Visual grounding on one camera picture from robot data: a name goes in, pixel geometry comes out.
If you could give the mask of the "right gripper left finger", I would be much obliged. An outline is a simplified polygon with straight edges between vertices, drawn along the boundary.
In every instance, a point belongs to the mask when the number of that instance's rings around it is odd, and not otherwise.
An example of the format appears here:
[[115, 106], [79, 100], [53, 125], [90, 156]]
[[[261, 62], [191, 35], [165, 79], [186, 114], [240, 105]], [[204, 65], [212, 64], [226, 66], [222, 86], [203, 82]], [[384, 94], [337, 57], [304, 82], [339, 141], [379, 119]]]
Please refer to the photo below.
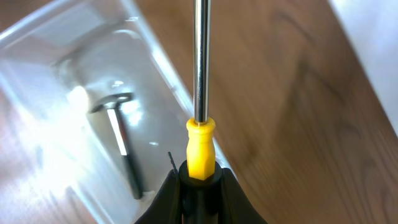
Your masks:
[[168, 152], [173, 169], [165, 178], [149, 208], [135, 224], [181, 223], [180, 179], [171, 152]]

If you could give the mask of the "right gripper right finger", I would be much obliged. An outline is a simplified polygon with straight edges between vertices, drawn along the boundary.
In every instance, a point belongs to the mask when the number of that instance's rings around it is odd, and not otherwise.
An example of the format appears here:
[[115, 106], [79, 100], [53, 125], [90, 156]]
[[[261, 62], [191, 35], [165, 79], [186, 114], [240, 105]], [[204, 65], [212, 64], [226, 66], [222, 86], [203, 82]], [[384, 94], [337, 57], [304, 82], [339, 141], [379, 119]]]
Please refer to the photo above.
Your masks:
[[228, 168], [222, 168], [220, 223], [267, 224], [251, 205], [234, 174]]

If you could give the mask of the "yellow black screwdriver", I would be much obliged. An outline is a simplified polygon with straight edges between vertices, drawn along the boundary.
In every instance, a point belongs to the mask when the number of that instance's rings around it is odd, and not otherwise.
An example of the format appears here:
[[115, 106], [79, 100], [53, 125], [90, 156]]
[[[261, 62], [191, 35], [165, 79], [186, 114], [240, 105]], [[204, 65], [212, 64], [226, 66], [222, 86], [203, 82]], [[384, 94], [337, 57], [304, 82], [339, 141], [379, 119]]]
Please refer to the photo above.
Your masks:
[[194, 116], [187, 121], [187, 160], [180, 167], [184, 223], [218, 223], [220, 179], [208, 116], [211, 1], [194, 0]]

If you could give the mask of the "clear plastic storage container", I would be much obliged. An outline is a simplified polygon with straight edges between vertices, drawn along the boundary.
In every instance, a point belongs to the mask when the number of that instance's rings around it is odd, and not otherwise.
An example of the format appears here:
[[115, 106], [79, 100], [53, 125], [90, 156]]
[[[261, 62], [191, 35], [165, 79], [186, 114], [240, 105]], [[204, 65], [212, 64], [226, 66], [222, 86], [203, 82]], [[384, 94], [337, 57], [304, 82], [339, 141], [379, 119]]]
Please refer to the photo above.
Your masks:
[[[122, 104], [135, 199], [105, 110]], [[192, 98], [135, 1], [54, 1], [1, 34], [1, 222], [134, 223], [186, 158]]]

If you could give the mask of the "small steel claw hammer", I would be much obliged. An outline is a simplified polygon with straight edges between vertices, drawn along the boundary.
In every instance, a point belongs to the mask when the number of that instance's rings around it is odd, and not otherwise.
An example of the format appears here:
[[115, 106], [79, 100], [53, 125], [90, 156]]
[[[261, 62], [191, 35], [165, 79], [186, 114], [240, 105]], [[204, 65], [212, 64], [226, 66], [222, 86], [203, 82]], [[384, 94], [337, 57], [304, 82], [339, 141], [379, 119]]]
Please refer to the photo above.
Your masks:
[[141, 169], [136, 161], [131, 138], [127, 130], [127, 124], [122, 112], [122, 104], [132, 101], [133, 93], [117, 93], [100, 98], [88, 110], [96, 113], [102, 110], [107, 112], [113, 129], [118, 148], [123, 159], [127, 179], [135, 199], [141, 199], [144, 195], [144, 184]]

